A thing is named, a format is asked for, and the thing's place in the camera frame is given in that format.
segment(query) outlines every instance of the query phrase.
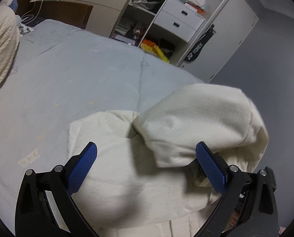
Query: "white drawer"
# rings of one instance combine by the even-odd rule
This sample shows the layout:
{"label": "white drawer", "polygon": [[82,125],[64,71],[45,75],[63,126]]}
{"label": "white drawer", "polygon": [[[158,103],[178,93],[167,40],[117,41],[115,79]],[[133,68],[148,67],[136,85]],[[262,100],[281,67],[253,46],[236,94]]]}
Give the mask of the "white drawer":
{"label": "white drawer", "polygon": [[176,17],[165,11],[160,11],[154,23],[188,42],[195,34],[195,30]]}
{"label": "white drawer", "polygon": [[162,10],[173,15],[179,20],[182,20],[195,30],[197,30],[205,20],[203,17],[198,16],[194,11],[191,11],[183,3],[177,0],[168,0]]}

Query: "blue gripper pad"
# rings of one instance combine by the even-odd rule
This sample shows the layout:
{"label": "blue gripper pad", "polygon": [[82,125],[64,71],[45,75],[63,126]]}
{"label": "blue gripper pad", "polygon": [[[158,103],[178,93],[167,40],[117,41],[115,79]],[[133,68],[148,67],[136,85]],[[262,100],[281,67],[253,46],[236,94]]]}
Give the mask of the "blue gripper pad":
{"label": "blue gripper pad", "polygon": [[86,175],[89,173],[90,168],[92,167],[97,155],[98,149],[95,143],[89,142],[89,144],[81,152],[81,157],[67,177],[67,193],[69,196],[71,196],[73,193],[78,192],[84,179],[86,178]]}
{"label": "blue gripper pad", "polygon": [[226,192],[226,176],[215,163],[213,153],[202,143],[203,142],[199,142],[196,145],[196,158],[214,190],[223,195]]}

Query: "wooden headboard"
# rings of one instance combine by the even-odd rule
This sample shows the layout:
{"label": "wooden headboard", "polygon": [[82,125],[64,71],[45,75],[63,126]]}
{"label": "wooden headboard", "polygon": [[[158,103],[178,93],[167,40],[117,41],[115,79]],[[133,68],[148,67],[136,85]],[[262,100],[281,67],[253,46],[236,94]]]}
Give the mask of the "wooden headboard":
{"label": "wooden headboard", "polygon": [[[34,2],[30,2],[30,0],[17,0],[17,3],[18,8],[15,13],[20,16],[32,10],[34,7]],[[36,16],[40,5],[41,1],[36,2],[35,8],[30,12],[30,14]],[[44,0],[38,16],[45,19],[58,20],[69,25],[85,29],[92,8],[93,5],[89,4]]]}

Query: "bed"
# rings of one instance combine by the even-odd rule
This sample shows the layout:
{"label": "bed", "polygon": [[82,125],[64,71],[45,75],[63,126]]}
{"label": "bed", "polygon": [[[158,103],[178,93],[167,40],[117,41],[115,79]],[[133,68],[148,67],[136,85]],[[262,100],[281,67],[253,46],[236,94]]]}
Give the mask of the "bed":
{"label": "bed", "polygon": [[25,171],[68,160],[71,122],[98,111],[143,112],[176,89],[202,83],[137,47],[45,20],[21,37],[0,87],[0,217],[14,232]]}

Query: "white comforter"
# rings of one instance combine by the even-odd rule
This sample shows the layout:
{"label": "white comforter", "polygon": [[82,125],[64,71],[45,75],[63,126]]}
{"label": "white comforter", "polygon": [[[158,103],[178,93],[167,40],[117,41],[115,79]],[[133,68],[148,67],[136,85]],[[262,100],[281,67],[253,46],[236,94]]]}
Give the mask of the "white comforter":
{"label": "white comforter", "polygon": [[107,111],[73,122],[70,155],[89,141],[98,157],[73,199],[92,227],[123,229],[183,217],[217,200],[208,181],[199,183],[192,167],[183,167],[195,159],[198,142],[252,172],[268,134],[241,90],[196,84],[140,115]]}
{"label": "white comforter", "polygon": [[11,67],[19,38],[14,12],[8,6],[0,5],[0,84]]}

